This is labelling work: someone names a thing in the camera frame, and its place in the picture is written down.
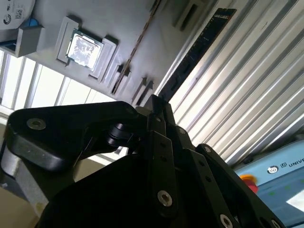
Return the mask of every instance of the metal screw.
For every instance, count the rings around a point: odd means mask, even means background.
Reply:
[[[29,128],[33,130],[43,130],[47,126],[43,120],[32,118],[27,121],[27,125]]]
[[[206,151],[207,153],[211,153],[211,150],[210,150],[209,147],[205,146],[204,148],[205,148],[205,151]]]
[[[231,220],[226,215],[221,214],[219,218],[225,228],[233,228]]]
[[[170,207],[172,205],[172,197],[164,190],[157,193],[157,199],[165,207]]]
[[[280,225],[275,221],[275,220],[271,220],[272,224],[275,226],[275,228],[281,228]]]
[[[186,131],[184,129],[180,128],[180,133],[185,134]]]

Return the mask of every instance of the metal panel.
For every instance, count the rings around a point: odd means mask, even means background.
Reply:
[[[229,7],[237,13],[171,105],[195,145],[207,143],[234,164],[304,124],[304,1],[236,0]]]

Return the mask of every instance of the black linkage arm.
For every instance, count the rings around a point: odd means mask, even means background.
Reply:
[[[192,145],[170,104],[152,95],[145,110],[113,102],[10,116],[1,167],[36,211],[41,198],[33,198],[29,186],[43,192],[38,228],[284,227],[211,147]],[[128,155],[67,181],[77,161],[118,146],[129,147]],[[33,185],[20,179],[24,172]],[[43,189],[55,185],[51,193]]]

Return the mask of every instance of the cpu processor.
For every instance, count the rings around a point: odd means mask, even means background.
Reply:
[[[103,44],[74,29],[66,57],[91,71],[98,62]]]

